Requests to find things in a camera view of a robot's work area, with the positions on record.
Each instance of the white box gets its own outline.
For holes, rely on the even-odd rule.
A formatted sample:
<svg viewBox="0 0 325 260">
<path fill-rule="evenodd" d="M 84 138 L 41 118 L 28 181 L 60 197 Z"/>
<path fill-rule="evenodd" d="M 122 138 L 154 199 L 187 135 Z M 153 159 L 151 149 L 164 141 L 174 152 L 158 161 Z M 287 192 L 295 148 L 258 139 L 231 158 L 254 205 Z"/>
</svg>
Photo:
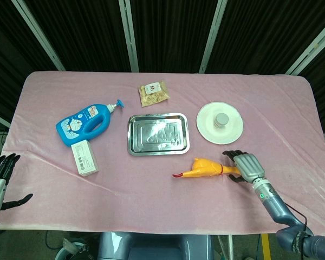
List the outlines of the white box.
<svg viewBox="0 0 325 260">
<path fill-rule="evenodd" d="M 88 176 L 98 172 L 98 164 L 96 163 L 90 143 L 87 140 L 71 145 L 71 149 L 80 175 Z"/>
</svg>

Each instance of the snack bag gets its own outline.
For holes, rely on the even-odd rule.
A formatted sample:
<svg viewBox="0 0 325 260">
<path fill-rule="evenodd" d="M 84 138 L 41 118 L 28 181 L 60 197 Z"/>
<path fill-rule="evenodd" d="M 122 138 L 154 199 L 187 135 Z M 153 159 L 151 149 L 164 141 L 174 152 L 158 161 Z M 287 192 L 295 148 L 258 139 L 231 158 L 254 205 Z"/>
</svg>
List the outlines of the snack bag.
<svg viewBox="0 0 325 260">
<path fill-rule="evenodd" d="M 164 81 L 142 85 L 139 87 L 142 107 L 169 99 L 168 91 Z"/>
</svg>

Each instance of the table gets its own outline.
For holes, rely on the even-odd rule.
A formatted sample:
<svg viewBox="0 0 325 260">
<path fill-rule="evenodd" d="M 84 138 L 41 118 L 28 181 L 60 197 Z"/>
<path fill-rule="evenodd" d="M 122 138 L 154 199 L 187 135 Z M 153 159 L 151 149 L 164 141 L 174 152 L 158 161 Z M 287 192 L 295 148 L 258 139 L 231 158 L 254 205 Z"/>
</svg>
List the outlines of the table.
<svg viewBox="0 0 325 260">
<path fill-rule="evenodd" d="M 141 107 L 138 86 L 165 80 L 171 98 Z M 125 108 L 90 141 L 99 172 L 78 175 L 72 151 L 55 124 L 93 103 Z M 241 113 L 242 136 L 228 145 L 206 141 L 196 127 L 200 108 L 227 102 Z M 133 157 L 127 151 L 134 114 L 180 112 L 188 119 L 186 154 Z M 288 75 L 91 73 L 40 71 L 26 80 L 3 153 L 22 157 L 5 201 L 32 199 L 0 213 L 2 229 L 249 234 L 276 232 L 250 184 L 226 176 L 172 178 L 193 158 L 231 165 L 224 150 L 256 155 L 281 197 L 325 235 L 325 142 L 309 83 Z"/>
</svg>

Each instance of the rectangular tray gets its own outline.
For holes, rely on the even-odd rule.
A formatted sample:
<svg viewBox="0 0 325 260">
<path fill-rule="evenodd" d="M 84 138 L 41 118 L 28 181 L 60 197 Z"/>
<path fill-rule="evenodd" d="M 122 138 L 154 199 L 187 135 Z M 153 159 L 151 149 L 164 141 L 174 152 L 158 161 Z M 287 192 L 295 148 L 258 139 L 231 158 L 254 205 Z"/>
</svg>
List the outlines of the rectangular tray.
<svg viewBox="0 0 325 260">
<path fill-rule="evenodd" d="M 182 154 L 189 147 L 184 114 L 134 115 L 129 119 L 128 151 L 134 156 Z"/>
</svg>

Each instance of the yellow rubber chicken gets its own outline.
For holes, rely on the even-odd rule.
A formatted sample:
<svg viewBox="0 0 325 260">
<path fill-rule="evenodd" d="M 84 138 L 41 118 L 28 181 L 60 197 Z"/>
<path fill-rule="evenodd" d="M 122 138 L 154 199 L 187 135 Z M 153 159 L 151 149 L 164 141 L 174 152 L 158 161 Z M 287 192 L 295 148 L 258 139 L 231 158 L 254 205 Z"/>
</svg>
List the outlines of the yellow rubber chicken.
<svg viewBox="0 0 325 260">
<path fill-rule="evenodd" d="M 189 172 L 183 172 L 180 174 L 173 174 L 174 177 L 202 177 L 202 176 L 214 176 L 221 174 L 240 174 L 237 167 L 224 166 L 217 162 L 195 158 L 192 166 L 192 170 Z"/>
</svg>

